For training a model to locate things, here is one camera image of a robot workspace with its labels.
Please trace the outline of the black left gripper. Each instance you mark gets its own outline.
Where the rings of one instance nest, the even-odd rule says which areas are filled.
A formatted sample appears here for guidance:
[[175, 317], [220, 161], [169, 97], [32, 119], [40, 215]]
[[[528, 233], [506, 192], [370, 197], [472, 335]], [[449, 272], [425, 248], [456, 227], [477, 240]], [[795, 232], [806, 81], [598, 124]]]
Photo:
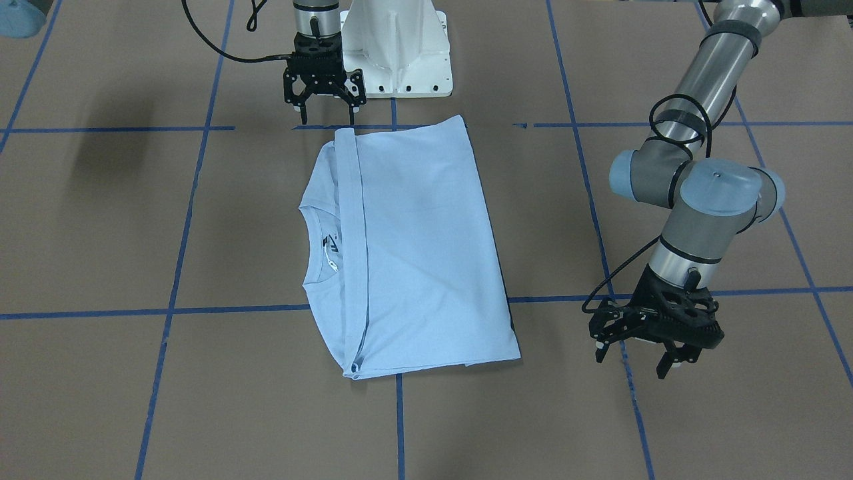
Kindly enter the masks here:
[[[646, 265], [624, 314], [628, 327], [620, 339], [637, 338], [663, 343], [665, 352], [656, 367], [658, 379], [683, 362], [695, 363], [701, 349], [719, 346], [724, 332], [716, 321], [718, 303], [706, 287], [687, 291], [661, 279]], [[595, 341], [594, 358], [602, 363], [614, 343]]]

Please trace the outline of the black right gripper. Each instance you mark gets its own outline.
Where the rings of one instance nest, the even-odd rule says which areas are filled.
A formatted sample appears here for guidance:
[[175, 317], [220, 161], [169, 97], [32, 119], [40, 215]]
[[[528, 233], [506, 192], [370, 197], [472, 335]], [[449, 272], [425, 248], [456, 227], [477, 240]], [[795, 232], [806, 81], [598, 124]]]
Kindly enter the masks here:
[[335, 95], [349, 109], [349, 125], [367, 102], [365, 76], [357, 68], [345, 70], [343, 37], [340, 33], [328, 37], [295, 35], [295, 52], [287, 59], [284, 72], [284, 98], [301, 115], [301, 124], [308, 123], [307, 100], [311, 95]]

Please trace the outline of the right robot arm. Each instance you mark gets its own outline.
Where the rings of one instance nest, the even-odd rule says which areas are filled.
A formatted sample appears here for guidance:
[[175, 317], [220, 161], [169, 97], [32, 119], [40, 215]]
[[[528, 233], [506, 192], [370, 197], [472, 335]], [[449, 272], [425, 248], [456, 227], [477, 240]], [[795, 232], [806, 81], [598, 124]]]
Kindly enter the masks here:
[[349, 107], [349, 124], [367, 102], [365, 76], [360, 68], [348, 71], [338, 1], [295, 1], [295, 51], [287, 58], [283, 93], [287, 104], [308, 123], [307, 100], [311, 95], [332, 95]]

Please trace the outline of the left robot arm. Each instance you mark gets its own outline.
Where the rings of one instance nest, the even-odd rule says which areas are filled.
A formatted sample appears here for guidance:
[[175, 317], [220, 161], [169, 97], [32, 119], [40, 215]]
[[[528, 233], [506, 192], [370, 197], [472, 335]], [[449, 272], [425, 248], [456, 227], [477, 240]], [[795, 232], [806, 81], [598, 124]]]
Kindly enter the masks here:
[[618, 154], [609, 171], [614, 193], [669, 209], [663, 231], [630, 300], [605, 297], [582, 304], [591, 318], [595, 361], [630, 338], [660, 344], [656, 367], [695, 363], [724, 333], [708, 287], [734, 238], [770, 219], [786, 198], [775, 172], [712, 156], [713, 132], [727, 115], [738, 79], [762, 41], [785, 19], [851, 15], [850, 1], [721, 1], [692, 63], [673, 94], [649, 113], [650, 134], [639, 149]]

